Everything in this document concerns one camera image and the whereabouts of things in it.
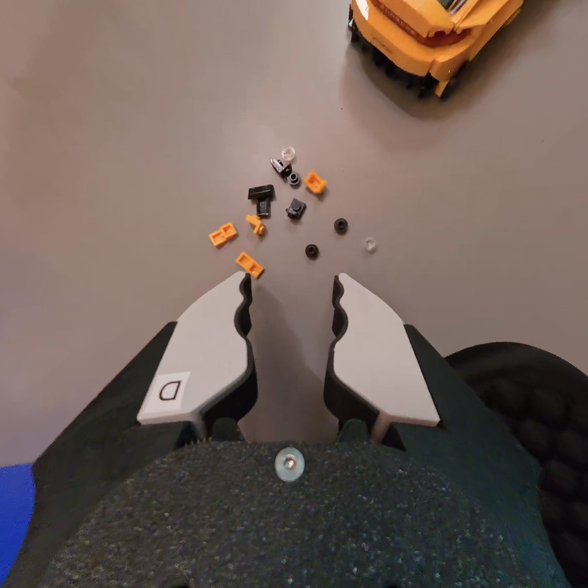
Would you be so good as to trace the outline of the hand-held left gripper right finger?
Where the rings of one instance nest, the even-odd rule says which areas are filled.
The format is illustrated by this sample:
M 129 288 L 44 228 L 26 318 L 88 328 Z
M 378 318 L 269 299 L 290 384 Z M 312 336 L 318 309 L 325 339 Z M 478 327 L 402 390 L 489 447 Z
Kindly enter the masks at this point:
M 435 428 L 441 417 L 400 316 L 347 273 L 334 277 L 333 340 L 324 402 L 341 432 L 352 420 L 382 443 L 399 424 Z

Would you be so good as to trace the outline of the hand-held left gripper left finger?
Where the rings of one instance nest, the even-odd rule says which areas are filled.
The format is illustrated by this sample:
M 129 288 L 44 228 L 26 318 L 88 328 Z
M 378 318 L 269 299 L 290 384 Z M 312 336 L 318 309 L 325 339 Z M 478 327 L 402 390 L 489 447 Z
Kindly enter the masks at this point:
M 138 411 L 140 425 L 191 423 L 205 439 L 218 420 L 238 423 L 252 410 L 251 303 L 251 275 L 238 271 L 180 315 Z

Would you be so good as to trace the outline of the cluster of small toy parts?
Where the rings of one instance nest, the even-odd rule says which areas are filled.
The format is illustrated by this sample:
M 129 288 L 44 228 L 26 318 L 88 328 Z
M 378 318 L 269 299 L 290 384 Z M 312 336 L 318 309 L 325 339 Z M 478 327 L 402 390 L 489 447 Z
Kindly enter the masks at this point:
M 360 198 L 349 174 L 306 158 L 285 162 L 281 154 L 245 172 L 203 201 L 198 260 L 206 283 L 243 271 L 268 289 L 298 290 L 340 272 L 377 271 L 382 239 L 371 227 L 370 200 Z M 372 254 L 366 238 L 378 244 Z

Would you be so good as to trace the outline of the yellow toy brick car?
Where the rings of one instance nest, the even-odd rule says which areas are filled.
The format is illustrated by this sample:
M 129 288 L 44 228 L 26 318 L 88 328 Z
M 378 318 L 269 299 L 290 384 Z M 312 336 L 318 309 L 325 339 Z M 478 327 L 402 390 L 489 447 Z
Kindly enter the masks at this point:
M 524 1 L 350 1 L 351 43 L 386 75 L 446 100 L 467 65 L 520 13 Z

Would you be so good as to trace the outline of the person's black clothing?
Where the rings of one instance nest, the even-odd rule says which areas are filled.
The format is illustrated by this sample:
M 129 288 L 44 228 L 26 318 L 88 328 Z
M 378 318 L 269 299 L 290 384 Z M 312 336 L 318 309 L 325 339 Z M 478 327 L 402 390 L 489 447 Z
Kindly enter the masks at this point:
M 469 347 L 446 361 L 540 464 L 540 513 L 574 587 L 587 587 L 587 375 L 515 342 Z

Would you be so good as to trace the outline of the blue plastic bin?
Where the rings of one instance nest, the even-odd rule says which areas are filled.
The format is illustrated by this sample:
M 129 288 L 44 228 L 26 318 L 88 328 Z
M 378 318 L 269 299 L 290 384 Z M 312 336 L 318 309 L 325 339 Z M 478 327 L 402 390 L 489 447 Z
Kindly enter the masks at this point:
M 24 543 L 34 503 L 32 464 L 1 467 L 1 582 L 8 576 Z

